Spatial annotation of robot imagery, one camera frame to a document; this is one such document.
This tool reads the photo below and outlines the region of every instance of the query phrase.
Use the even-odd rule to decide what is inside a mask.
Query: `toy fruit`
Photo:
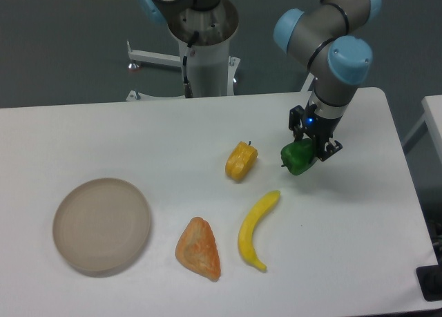
[[[279,201],[279,197],[280,191],[270,191],[265,194],[253,206],[253,208],[251,208],[249,214],[242,222],[240,232],[238,234],[238,248],[240,250],[240,255],[245,262],[262,272],[265,272],[267,267],[256,255],[252,240],[253,231],[256,224],[276,206],[276,203]]]
[[[226,163],[226,174],[239,182],[250,171],[256,161],[258,151],[249,144],[241,141],[230,154]]]
[[[286,145],[281,150],[282,163],[293,175],[300,175],[310,169],[314,162],[313,141],[303,139]]]

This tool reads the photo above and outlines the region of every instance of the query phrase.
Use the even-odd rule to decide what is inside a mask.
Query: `yellow bell pepper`
[[[238,143],[227,160],[226,174],[237,182],[250,171],[258,156],[258,151],[250,144],[243,141]]]

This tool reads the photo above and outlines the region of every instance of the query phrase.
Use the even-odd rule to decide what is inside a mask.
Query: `metal stand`
[[[181,68],[181,59],[178,56],[164,55],[162,53],[148,52],[141,50],[132,50],[129,41],[127,41],[127,54],[131,63],[128,66],[130,71],[136,71],[140,69],[140,64],[155,64],[163,65],[168,67]],[[241,59],[237,57],[229,57],[229,71],[227,78],[227,96],[234,96],[233,85],[236,83],[235,74],[238,66],[240,65]],[[140,94],[136,90],[132,90],[126,101],[141,101],[149,99],[177,99],[184,98],[184,96],[177,97],[156,97],[145,94]]]

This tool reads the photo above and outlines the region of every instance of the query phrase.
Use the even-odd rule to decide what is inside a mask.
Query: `cable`
[[[192,46],[198,40],[199,36],[200,36],[199,32],[197,32],[197,31],[193,32],[193,35],[187,44],[186,53],[184,54],[184,56],[182,58],[182,76],[183,76],[184,84],[189,83],[189,78],[187,77],[187,57],[191,54]]]

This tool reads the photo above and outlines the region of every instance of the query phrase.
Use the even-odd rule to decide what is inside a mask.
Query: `toy vegetable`
[[[303,139],[286,145],[281,150],[282,163],[293,175],[300,175],[310,169],[314,162],[313,141]]]
[[[226,174],[239,182],[249,172],[256,161],[258,151],[249,144],[241,141],[230,154],[226,163]]]

